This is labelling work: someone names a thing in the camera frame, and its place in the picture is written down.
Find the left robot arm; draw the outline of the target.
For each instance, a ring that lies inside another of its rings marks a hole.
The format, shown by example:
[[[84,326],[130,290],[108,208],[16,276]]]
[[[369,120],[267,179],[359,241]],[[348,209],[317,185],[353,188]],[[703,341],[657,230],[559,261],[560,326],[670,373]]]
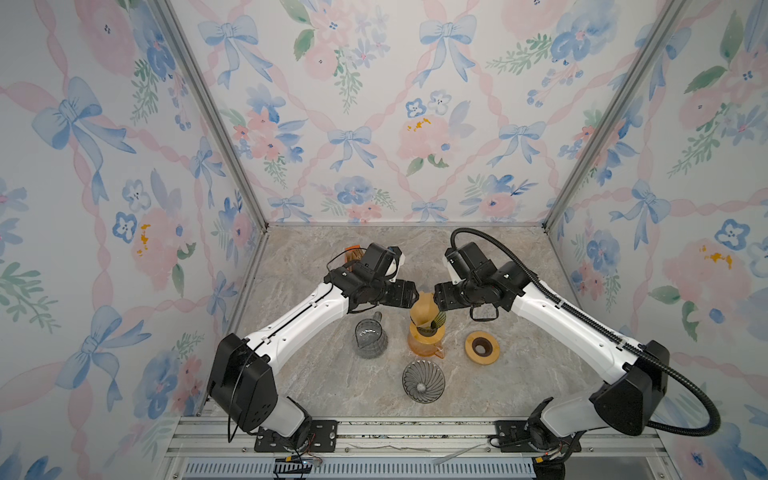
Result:
[[[398,277],[404,255],[396,246],[372,243],[356,249],[359,259],[328,268],[318,286],[297,306],[262,329],[229,334],[217,346],[207,396],[228,417],[228,435],[268,430],[291,446],[310,437],[311,415],[278,393],[275,376],[325,327],[348,314],[378,306],[409,309],[419,298],[415,283]]]

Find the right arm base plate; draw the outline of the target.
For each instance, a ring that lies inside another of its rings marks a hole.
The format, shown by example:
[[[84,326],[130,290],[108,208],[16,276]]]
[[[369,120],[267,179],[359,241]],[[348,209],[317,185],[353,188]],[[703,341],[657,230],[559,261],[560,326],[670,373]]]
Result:
[[[556,437],[546,427],[526,420],[498,420],[495,432],[488,437],[491,447],[504,453],[537,453],[556,456],[569,451],[581,452],[582,445],[574,435]]]

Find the grey ribbed dripper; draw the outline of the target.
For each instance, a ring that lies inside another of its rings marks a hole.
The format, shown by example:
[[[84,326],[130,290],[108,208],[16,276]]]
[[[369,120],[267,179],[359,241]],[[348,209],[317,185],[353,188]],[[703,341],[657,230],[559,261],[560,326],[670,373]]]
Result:
[[[445,375],[439,365],[428,360],[410,362],[402,373],[405,394],[420,404],[431,404],[445,391]]]

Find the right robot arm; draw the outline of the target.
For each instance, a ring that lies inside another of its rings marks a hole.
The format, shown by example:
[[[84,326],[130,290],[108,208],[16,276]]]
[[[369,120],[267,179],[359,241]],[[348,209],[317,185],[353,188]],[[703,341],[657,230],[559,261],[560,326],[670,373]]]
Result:
[[[578,355],[601,379],[569,397],[543,400],[526,420],[521,440],[547,451],[579,432],[644,431],[666,392],[667,375],[654,364],[667,361],[664,348],[641,346],[595,321],[515,261],[496,266],[474,242],[448,248],[444,263],[451,279],[435,287],[440,310],[489,306],[494,314],[512,312]]]

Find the green ribbed dripper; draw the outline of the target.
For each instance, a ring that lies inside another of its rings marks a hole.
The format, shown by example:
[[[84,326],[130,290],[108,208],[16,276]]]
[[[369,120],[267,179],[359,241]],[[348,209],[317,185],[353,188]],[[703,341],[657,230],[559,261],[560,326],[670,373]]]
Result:
[[[412,324],[412,326],[419,335],[425,338],[432,338],[444,331],[445,322],[446,313],[439,312],[432,320],[419,325]]]

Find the brown paper coffee filter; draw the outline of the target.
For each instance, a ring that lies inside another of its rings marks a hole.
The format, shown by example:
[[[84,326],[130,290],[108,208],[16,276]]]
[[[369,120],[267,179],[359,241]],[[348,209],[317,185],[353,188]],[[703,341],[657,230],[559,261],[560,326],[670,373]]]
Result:
[[[419,294],[419,300],[410,309],[411,324],[419,325],[432,320],[440,312],[432,293]]]

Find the coffee filter pack orange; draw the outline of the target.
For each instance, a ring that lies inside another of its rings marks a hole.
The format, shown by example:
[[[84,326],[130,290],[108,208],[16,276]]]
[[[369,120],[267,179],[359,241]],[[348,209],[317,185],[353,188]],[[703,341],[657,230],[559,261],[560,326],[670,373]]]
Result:
[[[343,252],[344,266],[352,267],[363,259],[366,253],[366,248],[360,245],[353,245],[347,247]]]

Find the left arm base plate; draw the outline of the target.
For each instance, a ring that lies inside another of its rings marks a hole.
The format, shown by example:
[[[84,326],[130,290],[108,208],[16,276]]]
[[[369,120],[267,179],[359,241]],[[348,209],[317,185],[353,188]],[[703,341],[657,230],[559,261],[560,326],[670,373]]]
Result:
[[[338,437],[337,420],[310,420],[304,422],[291,436],[285,437],[273,430],[259,428],[255,436],[257,453],[333,453]]]

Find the orange glass carafe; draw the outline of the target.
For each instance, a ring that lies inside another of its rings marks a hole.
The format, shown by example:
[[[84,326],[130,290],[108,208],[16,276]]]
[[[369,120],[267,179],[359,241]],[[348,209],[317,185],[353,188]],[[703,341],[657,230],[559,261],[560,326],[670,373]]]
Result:
[[[424,343],[416,337],[408,336],[408,346],[410,350],[419,357],[436,357],[439,359],[445,358],[445,351],[442,341],[437,341],[435,343]]]

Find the grey glass carafe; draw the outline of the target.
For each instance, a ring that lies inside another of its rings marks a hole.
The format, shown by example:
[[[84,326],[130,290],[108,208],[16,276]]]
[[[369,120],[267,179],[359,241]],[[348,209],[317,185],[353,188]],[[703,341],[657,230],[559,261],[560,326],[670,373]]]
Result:
[[[381,323],[382,313],[360,320],[354,330],[355,353],[363,359],[375,359],[388,347],[388,336]]]

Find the aluminium corner post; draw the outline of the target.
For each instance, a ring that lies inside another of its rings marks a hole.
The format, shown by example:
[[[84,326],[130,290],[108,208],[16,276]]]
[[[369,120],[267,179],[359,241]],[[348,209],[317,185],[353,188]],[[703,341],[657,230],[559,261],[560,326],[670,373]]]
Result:
[[[249,182],[247,171],[235,153],[233,143],[225,131],[224,122],[218,112],[217,105],[209,87],[206,85],[203,72],[171,2],[166,0],[149,0],[148,4],[151,12],[157,17],[160,29],[168,38],[172,53],[177,56],[182,73],[185,75],[191,93],[200,108],[203,120],[209,127],[217,146],[220,148],[224,162],[234,176],[235,184],[243,195],[245,205],[253,214],[258,230],[262,234],[266,234],[268,223]]]
[[[570,198],[577,190],[582,178],[590,169],[590,165],[607,143],[615,125],[629,108],[634,99],[640,83],[652,70],[660,51],[674,33],[679,17],[688,6],[688,1],[665,1],[657,20],[652,24],[646,37],[645,44],[638,50],[626,72],[626,77],[616,90],[613,98],[604,111],[601,122],[598,124],[592,140],[589,140],[584,153],[576,162],[574,169],[567,177],[563,189],[556,197],[556,201],[542,222],[544,231],[549,234],[556,226],[568,206]]]

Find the aluminium mounting rail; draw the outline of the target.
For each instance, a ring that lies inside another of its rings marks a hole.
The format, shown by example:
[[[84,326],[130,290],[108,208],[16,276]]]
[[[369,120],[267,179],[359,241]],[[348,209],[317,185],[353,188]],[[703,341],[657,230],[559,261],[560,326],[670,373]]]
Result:
[[[259,452],[257,437],[228,440],[222,417],[184,419],[157,479],[678,479],[659,435],[585,434],[562,465],[490,445],[491,418],[338,419],[301,455]]]

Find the left aluminium corner post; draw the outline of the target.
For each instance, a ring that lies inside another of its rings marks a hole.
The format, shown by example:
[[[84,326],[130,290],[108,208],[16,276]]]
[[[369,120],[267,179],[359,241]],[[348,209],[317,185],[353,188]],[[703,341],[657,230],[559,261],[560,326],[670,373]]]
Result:
[[[203,120],[209,127],[217,146],[220,148],[224,162],[234,176],[235,184],[243,195],[245,205],[253,214],[258,230],[262,234],[266,234],[268,223],[249,182],[247,171],[235,153],[233,143],[225,131],[224,122],[218,112],[217,105],[209,87],[206,85],[203,72],[171,2],[166,0],[149,0],[148,4],[151,12],[157,17],[160,29],[168,38],[172,53],[177,56],[182,73],[185,75],[191,93],[200,108]]]

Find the right aluminium corner post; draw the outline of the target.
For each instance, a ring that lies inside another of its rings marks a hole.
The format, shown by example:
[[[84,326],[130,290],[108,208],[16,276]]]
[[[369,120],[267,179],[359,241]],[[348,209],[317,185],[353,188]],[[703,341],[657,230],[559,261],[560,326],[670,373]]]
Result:
[[[688,1],[665,1],[657,20],[652,24],[646,37],[645,44],[638,50],[626,72],[626,77],[616,90],[613,98],[604,111],[601,122],[598,124],[592,140],[589,140],[584,153],[576,162],[574,169],[567,177],[563,189],[556,197],[556,201],[542,222],[544,231],[549,234],[556,226],[568,206],[570,198],[577,190],[582,178],[590,169],[590,165],[607,143],[615,125],[629,108],[634,99],[640,83],[652,70],[660,51],[674,33],[679,17],[688,6]]]

